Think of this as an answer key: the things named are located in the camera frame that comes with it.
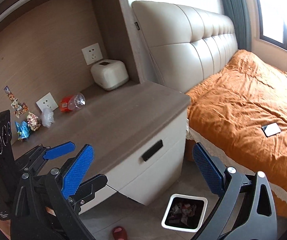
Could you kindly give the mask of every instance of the orange blanket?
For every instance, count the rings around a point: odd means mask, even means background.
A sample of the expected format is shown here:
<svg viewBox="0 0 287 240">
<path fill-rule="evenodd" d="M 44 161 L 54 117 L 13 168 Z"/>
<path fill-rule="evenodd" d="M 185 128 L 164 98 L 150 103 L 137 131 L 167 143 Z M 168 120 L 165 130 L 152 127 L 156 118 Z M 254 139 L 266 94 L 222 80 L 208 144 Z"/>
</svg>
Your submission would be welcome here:
<svg viewBox="0 0 287 240">
<path fill-rule="evenodd" d="M 188 93 L 190 127 L 235 162 L 264 171 L 287 192 L 287 73 L 245 50 Z M 267 138 L 261 127 L 276 122 L 281 133 Z M 277 214 L 287 204 L 274 194 Z"/>
</svg>

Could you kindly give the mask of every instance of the window frame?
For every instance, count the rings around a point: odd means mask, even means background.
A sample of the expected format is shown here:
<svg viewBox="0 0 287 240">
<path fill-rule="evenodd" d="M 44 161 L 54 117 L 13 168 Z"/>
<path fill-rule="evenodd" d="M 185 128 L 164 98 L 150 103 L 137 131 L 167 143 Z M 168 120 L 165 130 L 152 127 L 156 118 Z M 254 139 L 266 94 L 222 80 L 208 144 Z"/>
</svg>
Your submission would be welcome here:
<svg viewBox="0 0 287 240">
<path fill-rule="evenodd" d="M 258 5 L 258 12 L 259 12 L 259 30 L 260 30 L 260 40 L 269 42 L 275 46 L 278 46 L 284 50 L 287 51 L 287 25 L 285 24 L 284 21 L 284 29 L 283 29 L 283 43 L 280 43 L 279 41 L 276 41 L 272 38 L 269 38 L 267 36 L 263 35 L 263 21 L 262 21 L 262 11 L 261 11 L 261 2 L 260 0 L 257 0 L 257 5 Z"/>
</svg>

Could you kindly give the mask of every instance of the white wall socket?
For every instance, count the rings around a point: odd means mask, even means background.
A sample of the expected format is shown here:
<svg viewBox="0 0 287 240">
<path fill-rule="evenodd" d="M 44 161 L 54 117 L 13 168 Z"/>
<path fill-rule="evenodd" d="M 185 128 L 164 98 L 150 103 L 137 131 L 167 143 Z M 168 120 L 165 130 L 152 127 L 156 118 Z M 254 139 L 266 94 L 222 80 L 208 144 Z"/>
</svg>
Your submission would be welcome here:
<svg viewBox="0 0 287 240">
<path fill-rule="evenodd" d="M 99 43 L 93 44 L 82 49 L 87 65 L 90 65 L 98 60 L 103 59 Z"/>
<path fill-rule="evenodd" d="M 36 102 L 37 106 L 39 106 L 40 110 L 42 111 L 44 108 L 49 107 L 52 111 L 58 108 L 56 101 L 54 101 L 51 93 L 49 92 L 44 97 Z"/>
</svg>

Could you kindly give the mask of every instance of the bed frame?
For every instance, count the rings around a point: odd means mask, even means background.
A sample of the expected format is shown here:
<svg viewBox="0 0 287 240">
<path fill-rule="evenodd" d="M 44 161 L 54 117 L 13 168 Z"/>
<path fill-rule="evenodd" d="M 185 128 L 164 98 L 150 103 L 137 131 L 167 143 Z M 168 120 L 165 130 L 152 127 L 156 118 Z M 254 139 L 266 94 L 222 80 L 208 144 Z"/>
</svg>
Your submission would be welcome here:
<svg viewBox="0 0 287 240">
<path fill-rule="evenodd" d="M 225 15 L 163 2 L 135 1 L 132 7 L 161 85 L 186 93 L 238 50 Z"/>
</svg>

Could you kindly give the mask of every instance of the floor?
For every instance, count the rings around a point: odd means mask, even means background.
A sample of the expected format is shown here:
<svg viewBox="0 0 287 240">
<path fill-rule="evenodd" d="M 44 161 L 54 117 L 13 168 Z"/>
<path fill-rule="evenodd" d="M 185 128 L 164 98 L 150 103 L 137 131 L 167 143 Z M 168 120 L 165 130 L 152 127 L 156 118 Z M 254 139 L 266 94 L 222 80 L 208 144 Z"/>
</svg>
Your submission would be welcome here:
<svg viewBox="0 0 287 240">
<path fill-rule="evenodd" d="M 80 215 L 80 219 L 97 240 L 113 240 L 111 231 L 116 226 L 123 226 L 129 240 L 190 240 L 194 233 L 164 229 L 161 220 L 172 194 L 202 196 L 208 199 L 205 218 L 209 215 L 218 197 L 210 192 L 199 169 L 193 162 L 184 161 L 182 173 L 166 192 L 149 206 L 137 203 L 120 193 L 114 194 L 104 202 Z M 237 217 L 242 196 L 224 232 L 229 231 Z M 278 218 L 278 235 L 287 229 L 287 220 Z"/>
</svg>

